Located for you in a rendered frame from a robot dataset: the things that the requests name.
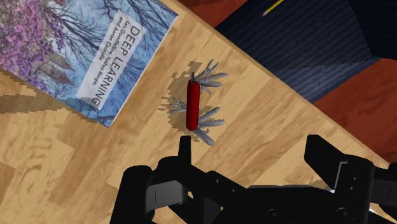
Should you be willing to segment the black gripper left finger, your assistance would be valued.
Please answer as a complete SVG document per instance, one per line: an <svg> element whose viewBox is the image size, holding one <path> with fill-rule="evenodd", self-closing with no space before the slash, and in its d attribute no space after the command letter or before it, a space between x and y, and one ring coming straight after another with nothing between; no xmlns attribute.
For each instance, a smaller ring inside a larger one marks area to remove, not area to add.
<svg viewBox="0 0 397 224"><path fill-rule="evenodd" d="M169 207L186 224L245 224L239 208L244 187L216 171L192 165L190 136L181 136L176 156L157 168L135 165L123 172L109 224L156 224L156 209Z"/></svg>

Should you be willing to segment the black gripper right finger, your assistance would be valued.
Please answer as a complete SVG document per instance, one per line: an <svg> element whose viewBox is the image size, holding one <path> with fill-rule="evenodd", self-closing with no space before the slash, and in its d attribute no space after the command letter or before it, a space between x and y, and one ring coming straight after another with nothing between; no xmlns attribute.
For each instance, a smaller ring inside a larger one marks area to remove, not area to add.
<svg viewBox="0 0 397 224"><path fill-rule="evenodd" d="M370 204L397 221L397 162L387 169L342 153L317 134L307 136L305 162L334 190L339 224L393 224L370 211Z"/></svg>

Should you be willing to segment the red multi-tool pocket knife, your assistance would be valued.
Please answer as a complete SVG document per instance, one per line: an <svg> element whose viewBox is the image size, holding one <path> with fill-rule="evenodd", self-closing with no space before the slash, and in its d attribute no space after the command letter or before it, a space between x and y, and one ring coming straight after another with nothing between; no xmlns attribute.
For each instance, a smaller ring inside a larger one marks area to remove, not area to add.
<svg viewBox="0 0 397 224"><path fill-rule="evenodd" d="M200 116L200 95L202 92L207 92L211 95L212 92L208 89L209 87L218 88L222 86L222 83L214 80L228 76L228 73L212 74L219 65L218 62L212 65L213 60L211 59L208 62L199 75L196 76L194 72L191 73L187 82L186 102L173 97L172 99L176 104L171 104L171 106L176 109L169 111L170 113L186 113L186 128L209 146L214 146L214 140L208 135L210 133L208 127L221 126L225 120L210 120L221 109L220 107L212 108Z"/></svg>

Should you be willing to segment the dark blue striped rug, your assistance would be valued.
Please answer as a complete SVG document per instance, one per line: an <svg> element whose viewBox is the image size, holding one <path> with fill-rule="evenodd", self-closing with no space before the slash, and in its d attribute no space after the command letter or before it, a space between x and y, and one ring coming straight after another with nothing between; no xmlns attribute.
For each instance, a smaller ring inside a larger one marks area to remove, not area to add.
<svg viewBox="0 0 397 224"><path fill-rule="evenodd" d="M315 102L378 61L348 0L247 0L216 30Z"/></svg>

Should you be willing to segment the blue book with purple trees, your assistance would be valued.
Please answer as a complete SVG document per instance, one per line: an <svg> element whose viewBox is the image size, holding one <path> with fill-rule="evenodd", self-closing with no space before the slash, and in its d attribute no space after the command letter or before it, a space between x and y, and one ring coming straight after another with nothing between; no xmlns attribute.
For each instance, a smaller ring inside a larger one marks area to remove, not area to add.
<svg viewBox="0 0 397 224"><path fill-rule="evenodd" d="M161 0L0 0L0 68L109 127L177 17Z"/></svg>

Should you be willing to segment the yellow pencil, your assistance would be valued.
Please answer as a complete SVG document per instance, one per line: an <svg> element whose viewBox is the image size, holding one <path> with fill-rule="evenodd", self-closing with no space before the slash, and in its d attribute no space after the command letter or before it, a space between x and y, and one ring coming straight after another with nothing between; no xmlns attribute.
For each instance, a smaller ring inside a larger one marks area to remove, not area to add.
<svg viewBox="0 0 397 224"><path fill-rule="evenodd" d="M264 17L269 14L273 9L279 6L284 0L277 0L274 4L272 4L269 8L267 8L261 15Z"/></svg>

